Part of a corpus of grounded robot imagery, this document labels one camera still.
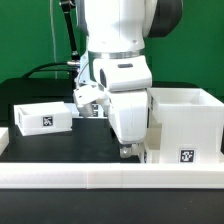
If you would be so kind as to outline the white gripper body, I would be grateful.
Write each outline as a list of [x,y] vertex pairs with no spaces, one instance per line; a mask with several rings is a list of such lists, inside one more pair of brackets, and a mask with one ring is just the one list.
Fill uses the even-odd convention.
[[147,89],[152,86],[145,57],[95,59],[93,74],[109,98],[108,119],[119,142],[143,142],[148,118]]

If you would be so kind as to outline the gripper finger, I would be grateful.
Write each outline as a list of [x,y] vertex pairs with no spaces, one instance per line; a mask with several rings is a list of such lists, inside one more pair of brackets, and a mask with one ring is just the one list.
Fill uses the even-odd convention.
[[140,149],[140,144],[136,143],[132,145],[132,154],[133,155],[138,155],[140,153],[141,149]]
[[119,149],[121,158],[129,158],[132,156],[132,146],[130,144],[128,145],[121,144],[119,146]]

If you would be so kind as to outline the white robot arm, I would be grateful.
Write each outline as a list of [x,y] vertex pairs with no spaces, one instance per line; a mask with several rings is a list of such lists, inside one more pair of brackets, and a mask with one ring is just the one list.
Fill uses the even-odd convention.
[[78,24],[87,34],[75,80],[74,102],[90,117],[100,104],[119,144],[120,156],[144,145],[152,73],[146,38],[165,37],[180,22],[183,0],[78,0]]

